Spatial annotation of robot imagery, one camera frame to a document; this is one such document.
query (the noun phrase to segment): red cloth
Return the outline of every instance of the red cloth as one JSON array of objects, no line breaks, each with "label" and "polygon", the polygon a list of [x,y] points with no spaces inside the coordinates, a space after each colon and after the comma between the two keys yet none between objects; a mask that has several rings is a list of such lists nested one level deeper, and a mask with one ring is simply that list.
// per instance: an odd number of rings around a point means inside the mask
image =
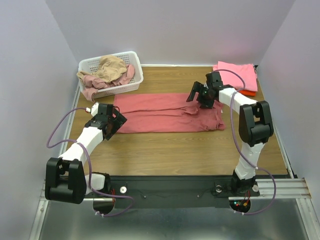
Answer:
[{"label": "red cloth", "polygon": [[241,90],[239,91],[242,95],[249,96],[249,97],[255,97],[256,92],[255,91],[249,91],[249,90]]},{"label": "red cloth", "polygon": [[186,102],[188,93],[120,94],[114,106],[127,121],[118,133],[172,133],[224,130],[222,103],[201,109],[197,101]]}]

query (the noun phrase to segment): clothing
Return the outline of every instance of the clothing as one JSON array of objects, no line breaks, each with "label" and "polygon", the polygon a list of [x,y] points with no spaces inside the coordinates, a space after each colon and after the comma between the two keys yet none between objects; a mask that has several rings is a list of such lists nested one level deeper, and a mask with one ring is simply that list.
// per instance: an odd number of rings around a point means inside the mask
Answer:
[{"label": "clothing", "polygon": [[[245,91],[240,92],[247,96],[256,95],[255,92],[258,91],[257,74],[253,64],[235,65],[223,61],[218,61],[218,64],[213,66],[213,70],[217,69],[227,69],[239,74],[245,81]],[[219,73],[224,85],[229,84],[235,89],[240,89],[243,87],[243,83],[241,82],[241,80],[231,72],[220,71]]]},{"label": "clothing", "polygon": [[76,75],[83,82],[85,75],[98,77],[105,82],[112,82],[127,72],[126,63],[119,57],[106,55],[100,58],[98,70],[96,72],[79,71]]},{"label": "clothing", "polygon": [[173,133],[223,130],[223,104],[201,109],[197,101],[186,102],[188,93],[118,94],[114,106],[127,121],[118,133]]},{"label": "clothing", "polygon": [[118,79],[111,82],[106,82],[103,79],[93,75],[84,75],[82,82],[85,88],[83,89],[82,94],[88,101],[94,102],[94,96],[99,89],[107,89],[128,84],[135,75],[135,67],[132,64],[128,64],[126,67],[127,71]]}]

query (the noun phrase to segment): metal floor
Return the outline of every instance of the metal floor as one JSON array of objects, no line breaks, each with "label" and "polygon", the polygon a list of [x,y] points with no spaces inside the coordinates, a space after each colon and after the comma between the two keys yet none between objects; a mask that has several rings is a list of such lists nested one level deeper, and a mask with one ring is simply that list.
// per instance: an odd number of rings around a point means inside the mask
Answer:
[{"label": "metal floor", "polygon": [[[250,211],[269,199],[252,200]],[[295,199],[277,199],[257,215],[223,208],[133,209],[111,218],[94,215],[91,201],[48,203],[41,240],[307,240]]]}]

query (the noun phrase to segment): screw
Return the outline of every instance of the screw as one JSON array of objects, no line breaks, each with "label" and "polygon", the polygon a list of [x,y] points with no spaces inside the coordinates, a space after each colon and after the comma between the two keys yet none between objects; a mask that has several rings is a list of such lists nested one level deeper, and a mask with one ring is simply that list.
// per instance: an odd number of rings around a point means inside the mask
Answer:
[{"label": "screw", "polygon": [[127,188],[125,186],[120,187],[120,193],[125,194],[127,192]]},{"label": "screw", "polygon": [[252,190],[254,191],[254,192],[259,192],[259,187],[258,187],[258,185],[253,185],[253,187],[252,187]]},{"label": "screw", "polygon": [[217,193],[221,193],[222,192],[222,187],[220,185],[215,186],[215,191]]}]

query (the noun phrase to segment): lavender wall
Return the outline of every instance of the lavender wall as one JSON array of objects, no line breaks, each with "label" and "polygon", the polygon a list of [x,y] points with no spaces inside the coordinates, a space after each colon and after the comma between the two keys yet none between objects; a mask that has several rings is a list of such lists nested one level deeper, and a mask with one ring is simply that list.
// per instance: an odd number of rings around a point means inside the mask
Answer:
[{"label": "lavender wall", "polygon": [[77,61],[258,64],[294,0],[46,0]]},{"label": "lavender wall", "polygon": [[46,141],[71,107],[78,63],[43,0],[1,1],[0,33],[0,238],[22,240],[57,154]]},{"label": "lavender wall", "polygon": [[266,51],[258,76],[294,172],[320,216],[320,1],[297,0]]}]

